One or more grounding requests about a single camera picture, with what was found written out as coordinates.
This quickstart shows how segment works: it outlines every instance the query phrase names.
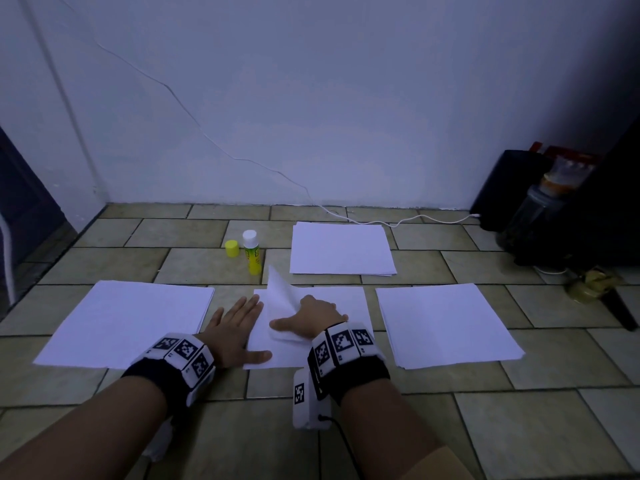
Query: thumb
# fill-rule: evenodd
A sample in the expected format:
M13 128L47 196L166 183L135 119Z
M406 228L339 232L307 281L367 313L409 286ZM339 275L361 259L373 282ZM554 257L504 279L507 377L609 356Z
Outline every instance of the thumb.
M277 320L271 320L269 326L277 331L292 331L294 328L293 317L280 318Z
M262 351L245 351L244 352L244 363L263 363L267 362L269 359L273 357L273 354L268 350Z

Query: black cable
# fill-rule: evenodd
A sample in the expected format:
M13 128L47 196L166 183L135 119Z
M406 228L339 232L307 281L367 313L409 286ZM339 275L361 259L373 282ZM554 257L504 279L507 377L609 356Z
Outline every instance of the black cable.
M360 480L364 480L364 474L362 473L362 470L360 469L360 466L358 465L358 462L356 461L356 457L353 454L353 451L351 451L351 448L349 447L349 442L347 441L347 437L344 434L344 431L342 430L342 427L340 426L340 423L338 423L337 420L329 417L329 416L323 416L322 414L318 414L318 419L320 421L331 421L334 425L336 425L336 427L338 428L338 431L340 431L340 436L342 437L342 441L344 441L344 445L347 448L347 451L349 452L349 456L351 457L351 461L353 462L353 467L356 469L356 473L358 475L358 478Z

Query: paper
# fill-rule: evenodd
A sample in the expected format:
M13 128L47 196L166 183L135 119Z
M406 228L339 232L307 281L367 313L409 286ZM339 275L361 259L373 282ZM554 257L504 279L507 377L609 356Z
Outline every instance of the paper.
M283 293L277 287L273 288L271 282L274 274L277 272L269 269L269 287L267 290L255 290L254 293L260 295L260 300L264 303L262 313L255 323L247 350L270 350L273 357L262 364L246 364L245 369L271 369L274 367L304 367L307 365L307 356L311 349L311 340L302 339L301 337L294 340L282 339L286 335L279 335L283 332L277 332L269 327L269 322L277 318L291 316L293 313L293 304L289 304L290 308L283 308ZM373 334L371 325L371 317L367 307L367 299L364 295L362 287L354 286L329 286L329 287L313 287L313 288L297 288L295 290L298 300L297 307L300 307L300 298L310 294L317 299L322 299L336 304L336 308L341 314L347 314L349 321L362 322L367 330Z
M380 225L298 222L293 226L290 273L396 274Z
M524 351L474 284L377 288L396 365L514 360Z
M197 333L213 288L100 281L33 362L126 369L169 332Z

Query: white cable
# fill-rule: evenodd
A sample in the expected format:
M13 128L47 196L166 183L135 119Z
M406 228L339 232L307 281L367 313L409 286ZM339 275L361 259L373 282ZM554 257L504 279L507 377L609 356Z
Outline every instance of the white cable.
M76 10L75 8L73 8L73 7L69 4L69 2L68 2L68 1L66 1L66 0L60 0L60 1L61 1L62 3L64 3L64 4L69 8L69 10L71 10L74 14L76 14L76 16L77 16L78 18L80 18L81 20L84 20L84 18L83 18L83 17L82 17L78 12L77 12L77 10ZM387 224L386 222L382 222L382 221L357 222L357 221L355 221L355 220L353 220L353 219L350 219L350 218L348 218L348 217L344 217L344 216L340 216L340 215L338 215L338 214L335 214L334 212L332 212L331 210L329 210L329 209L325 208L324 206L320 205L319 203L316 203L316 201L313 199L313 197L311 197L311 193L309 193L309 189L308 189L308 188L306 188L306 187L305 187L304 185L302 185L302 184L299 184L299 183L297 183L297 182L294 182L292 179L290 179L289 177L287 177L283 172L281 172L281 171L279 171L279 170L276 170L276 169L273 169L273 168L269 168L268 166L265 166L265 165L263 165L262 163L259 163L259 162L253 161L253 160L249 160L248 158L235 158L235 157L231 156L229 153L227 153L226 151L224 151L222 148L220 148L220 145L219 145L219 144L217 144L215 141L213 141L213 140L209 137L209 135L207 135L207 134L205 133L204 129L202 129L202 126L200 125L200 123L198 122L198 120L197 120L197 119L194 117L194 115L192 115L192 113L191 113L191 112L186 108L186 106L182 103L182 101L180 101L180 98L175 94L175 92L173 92L172 88L171 88L171 87L169 87L169 85L168 85L168 84L165 84L165 83L164 83L164 82L162 82L161 80L158 80L158 79L156 79L155 77L153 77L152 75L149 75L148 73L146 73L145 71L143 71L143 70L142 70L142 69L140 69L139 67L136 67L136 66L135 66L135 65L133 65L131 62L129 62L128 60L126 60L125 58L123 58L122 56L117 55L117 54L116 54L115 52L113 52L112 50L110 50L110 49L106 48L105 46L103 46L103 44L101 44L101 43L98 41L98 39L96 39L96 37L94 36L94 34L93 34L93 28L92 28L91 24L90 24L90 23L88 23L88 22L87 22L86 24L87 24L87 26L89 26L90 34L91 34L91 38L93 39L93 41L96 43L96 45L97 45L98 47L100 47L101 49L103 49L105 52L108 52L109 54L113 55L114 57L117 57L117 58L118 58L118 59L120 59L122 62L124 62L126 65L128 65L129 67L131 67L132 69L135 69L136 71L140 72L140 74L142 74L142 75L143 75L143 76L145 76L146 78L151 79L151 80L153 80L153 81L157 82L158 84L160 84L160 85L164 86L164 87L166 88L166 90L167 90L167 91L169 91L169 92L171 93L171 95L173 96L173 98L174 98L176 101L178 101L178 104L180 104L180 107L184 110L184 112L186 112L186 113L189 115L189 117L193 120L193 122L196 124L196 126L198 127L198 129L200 130L200 132L202 133L202 135L203 135L206 139L208 139L210 142L212 142L212 144L213 144L217 149L219 149L219 150L220 150L221 152L223 152L226 156L228 156L229 158L231 158L231 160L235 160L235 161L238 161L238 162L251 162L251 163L254 163L254 164L256 164L256 165L258 165L258 166L260 166L260 167L264 168L265 170L268 170L268 171L271 171L271 172L277 173L277 174L278 174L278 175L280 175L281 177L286 178L286 179L287 179L288 181L290 181L292 184L297 185L297 186L298 186L298 187L300 187L301 189L304 189L304 191L307 193L307 196L309 197L309 200L311 201L311 203L312 203L313 205L315 205L316 207L320 207L320 208L321 208L321 209L323 209L325 212L327 212L328 214L331 214L331 215L332 215L332 216L334 216L334 217L338 217L338 218L340 218L340 219L345 219L345 220L347 220L347 221L349 221L349 222L352 222L352 223L354 223L354 224L361 224L361 225L366 225L366 224L383 224L383 225L385 225L385 226L389 226L389 227L393 227L393 228L398 227L398 226L399 226L400 224L402 224L403 222L410 221L410 220L412 220L412 219L416 219L416 218L418 218L418 217L427 217L427 219L431 219L432 221L439 222L440 224L458 224L458 223L460 223L460 222L462 222L462 221L464 221L464 220L468 219L469 217L480 217L480 215L479 215L479 214L469 214L468 216L466 216L466 217L464 217L464 218L462 218L462 219L460 219L460 220L457 220L457 221L455 221L455 222L444 222L444 221L439 221L439 220L437 220L437 219L434 219L433 217L429 217L429 216L425 216L424 214L420 214L420 215L418 215L418 216L409 217L408 219L402 219L401 221L398 221L398 222L396 223L396 225L391 225L391 224Z
M564 268L564 271L560 271L559 273L550 273L550 272L548 272L548 271L542 271L538 266L534 266L534 268L535 268L536 270L538 270L538 271L539 271L540 273L542 273L542 274L564 274L564 273L566 273L567 271L569 271L569 268L567 268L567 267L565 267L565 268Z
M13 263L11 258L11 229L0 214L0 231L2 231L3 258L4 258L4 281L6 283L6 293L9 295L9 305L15 304L15 285L13 283Z

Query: wall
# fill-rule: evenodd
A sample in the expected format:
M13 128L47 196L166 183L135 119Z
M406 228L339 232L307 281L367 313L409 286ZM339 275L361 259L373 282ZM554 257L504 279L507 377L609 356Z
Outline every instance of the wall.
M68 1L31 3L112 201L308 197L87 23L325 204L468 208L505 148L640 111L640 0Z
M0 0L0 126L69 223L83 229L104 199L17 0Z

